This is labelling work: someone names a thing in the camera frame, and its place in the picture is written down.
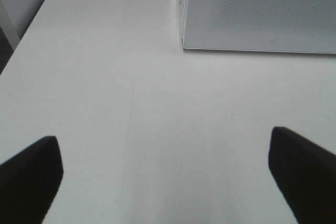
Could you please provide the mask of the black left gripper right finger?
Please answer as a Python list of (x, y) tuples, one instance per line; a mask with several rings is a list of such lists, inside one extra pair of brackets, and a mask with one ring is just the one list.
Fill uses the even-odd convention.
[(297, 223), (335, 223), (335, 155), (287, 127), (271, 132), (269, 170)]

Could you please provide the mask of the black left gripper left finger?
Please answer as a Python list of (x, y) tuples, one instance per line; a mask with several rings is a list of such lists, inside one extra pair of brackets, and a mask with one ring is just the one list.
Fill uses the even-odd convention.
[(42, 223), (64, 175), (55, 136), (45, 136), (1, 164), (1, 223)]

